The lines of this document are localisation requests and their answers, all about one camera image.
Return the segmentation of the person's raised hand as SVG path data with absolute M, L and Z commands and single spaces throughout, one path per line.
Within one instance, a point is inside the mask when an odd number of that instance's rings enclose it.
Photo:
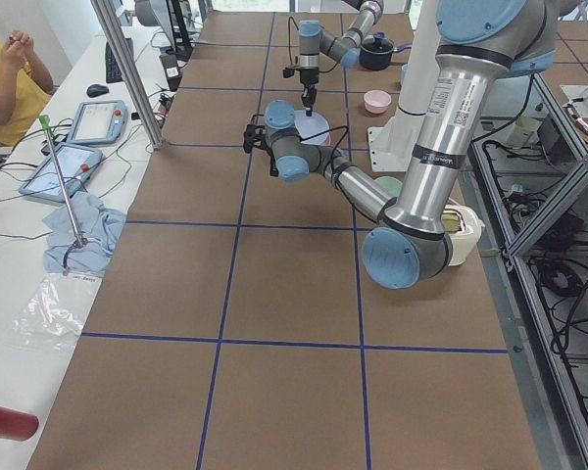
M 33 49 L 34 40 L 28 33 L 13 30 L 2 48 L 3 63 L 17 71 L 25 65 Z

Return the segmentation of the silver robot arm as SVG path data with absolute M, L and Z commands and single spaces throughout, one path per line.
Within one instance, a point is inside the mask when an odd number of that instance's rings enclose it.
M 295 72 L 299 73 L 303 85 L 301 100 L 307 117 L 313 114 L 317 98 L 319 56 L 323 54 L 345 69 L 353 67 L 359 59 L 365 36 L 380 21 L 384 12 L 382 0 L 346 1 L 346 4 L 359 12 L 341 36 L 334 35 L 316 20 L 298 23 L 298 55 L 295 59 L 290 58 L 290 65 L 283 69 L 282 74 L 288 78 Z
M 493 83 L 547 69 L 568 1 L 443 1 L 435 14 L 439 68 L 423 124 L 397 196 L 388 195 L 334 146 L 310 145 L 285 101 L 268 104 L 261 124 L 244 133 L 244 149 L 265 151 L 270 172 L 286 182 L 324 176 L 349 203 L 376 222 L 365 238 L 367 274 L 402 289 L 442 272 L 452 242 L 442 222 L 456 177 Z

